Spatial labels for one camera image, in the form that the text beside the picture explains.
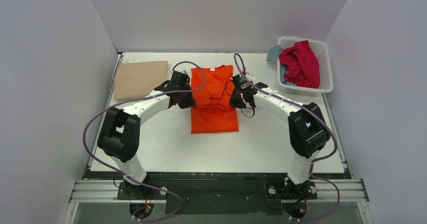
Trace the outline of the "aluminium rail frame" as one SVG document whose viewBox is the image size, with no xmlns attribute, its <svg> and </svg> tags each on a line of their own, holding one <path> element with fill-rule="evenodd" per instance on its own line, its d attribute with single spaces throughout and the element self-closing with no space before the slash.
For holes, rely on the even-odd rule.
<svg viewBox="0 0 427 224">
<path fill-rule="evenodd" d="M 368 202 L 369 196 L 363 179 L 336 179 L 341 202 Z M 315 202 L 334 202 L 337 199 L 335 188 L 321 180 L 314 180 L 317 199 Z M 112 180 L 77 180 L 69 203 L 144 203 L 143 199 L 119 197 L 120 190 Z"/>
</svg>

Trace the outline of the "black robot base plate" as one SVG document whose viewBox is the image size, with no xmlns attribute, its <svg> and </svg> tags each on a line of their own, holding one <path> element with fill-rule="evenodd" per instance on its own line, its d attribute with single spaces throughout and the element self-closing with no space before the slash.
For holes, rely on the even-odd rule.
<svg viewBox="0 0 427 224">
<path fill-rule="evenodd" d="M 161 203 L 166 214 L 296 214 L 303 217 L 307 201 L 335 202 L 338 184 L 346 175 L 328 180 L 315 177 L 301 187 L 293 186 L 285 173 L 150 173 L 143 186 L 123 180 L 113 182 L 117 199 L 129 200 L 137 217 L 148 218 Z"/>
</svg>

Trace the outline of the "folded beige t shirt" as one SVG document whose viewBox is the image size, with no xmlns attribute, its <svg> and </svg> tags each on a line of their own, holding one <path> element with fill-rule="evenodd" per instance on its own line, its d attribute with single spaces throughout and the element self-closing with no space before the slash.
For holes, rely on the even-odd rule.
<svg viewBox="0 0 427 224">
<path fill-rule="evenodd" d="M 113 99 L 122 101 L 145 97 L 165 82 L 168 74 L 167 61 L 123 63 L 114 78 Z"/>
</svg>

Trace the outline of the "white plastic laundry basket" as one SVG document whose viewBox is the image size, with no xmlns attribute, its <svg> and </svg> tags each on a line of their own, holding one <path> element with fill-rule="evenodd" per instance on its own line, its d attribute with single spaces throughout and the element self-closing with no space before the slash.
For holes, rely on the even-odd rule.
<svg viewBox="0 0 427 224">
<path fill-rule="evenodd" d="M 281 78 L 284 75 L 284 71 L 281 70 L 280 61 L 279 59 L 277 59 L 276 69 L 277 69 L 277 82 L 279 85 L 278 89 L 281 92 L 286 94 L 294 94 L 294 95 L 302 95 L 302 96 L 310 96 L 310 97 L 317 97 L 324 93 L 330 93 L 333 90 L 333 77 L 332 77 L 329 51 L 325 42 L 314 40 L 314 39 L 283 36 L 278 39 L 277 44 L 280 45 L 283 49 L 285 49 L 285 48 L 294 46 L 294 44 L 297 42 L 306 41 L 306 40 L 309 42 L 309 45 L 319 62 L 320 80 L 321 80 L 319 88 L 317 89 L 304 88 L 304 87 L 290 86 L 290 85 L 284 84 L 281 81 Z"/>
</svg>

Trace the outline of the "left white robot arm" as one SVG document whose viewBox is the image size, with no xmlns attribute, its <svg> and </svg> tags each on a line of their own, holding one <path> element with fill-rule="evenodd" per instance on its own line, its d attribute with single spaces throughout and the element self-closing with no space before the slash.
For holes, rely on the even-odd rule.
<svg viewBox="0 0 427 224">
<path fill-rule="evenodd" d="M 131 193 L 138 199 L 146 198 L 150 193 L 150 184 L 144 181 L 148 174 L 136 155 L 140 127 L 174 105 L 181 109 L 195 106 L 190 77 L 185 71 L 174 70 L 169 80 L 154 88 L 144 99 L 124 108 L 113 107 L 105 114 L 97 146 L 117 164 L 124 180 L 131 184 Z"/>
</svg>

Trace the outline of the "orange t shirt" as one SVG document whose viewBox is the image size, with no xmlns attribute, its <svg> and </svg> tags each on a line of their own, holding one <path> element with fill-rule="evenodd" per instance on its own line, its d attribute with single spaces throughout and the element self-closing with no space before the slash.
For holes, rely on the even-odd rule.
<svg viewBox="0 0 427 224">
<path fill-rule="evenodd" d="M 193 92 L 196 105 L 190 110 L 192 134 L 239 130 L 237 110 L 229 104 L 234 88 L 229 82 L 232 76 L 232 65 L 191 69 L 191 88 L 201 88 Z"/>
</svg>

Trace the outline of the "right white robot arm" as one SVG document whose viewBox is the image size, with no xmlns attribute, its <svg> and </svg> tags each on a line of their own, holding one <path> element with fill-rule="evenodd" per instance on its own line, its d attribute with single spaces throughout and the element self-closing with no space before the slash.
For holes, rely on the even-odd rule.
<svg viewBox="0 0 427 224">
<path fill-rule="evenodd" d="M 295 153 L 284 190 L 290 198 L 298 198 L 310 179 L 313 161 L 330 140 L 320 108 L 315 103 L 293 102 L 264 83 L 251 85 L 242 74 L 233 76 L 230 82 L 234 87 L 229 101 L 232 107 L 252 110 L 260 107 L 288 122 L 290 144 Z"/>
</svg>

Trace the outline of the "teal blue t shirt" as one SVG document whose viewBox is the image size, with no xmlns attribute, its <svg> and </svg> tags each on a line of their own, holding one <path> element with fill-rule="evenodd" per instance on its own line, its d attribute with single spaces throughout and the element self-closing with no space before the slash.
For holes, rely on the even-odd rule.
<svg viewBox="0 0 427 224">
<path fill-rule="evenodd" d="M 282 51 L 283 51 L 283 48 L 281 45 L 279 44 L 275 45 L 269 50 L 266 56 L 266 61 L 273 61 L 273 60 L 279 59 L 279 56 L 282 53 Z"/>
</svg>

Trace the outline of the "crimson red t shirt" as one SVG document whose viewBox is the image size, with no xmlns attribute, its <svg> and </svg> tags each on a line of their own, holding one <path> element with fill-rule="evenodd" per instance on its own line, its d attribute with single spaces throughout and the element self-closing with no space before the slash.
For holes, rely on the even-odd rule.
<svg viewBox="0 0 427 224">
<path fill-rule="evenodd" d="M 309 41 L 299 41 L 279 55 L 279 62 L 287 68 L 284 80 L 297 87 L 317 89 L 321 83 L 318 58 Z"/>
</svg>

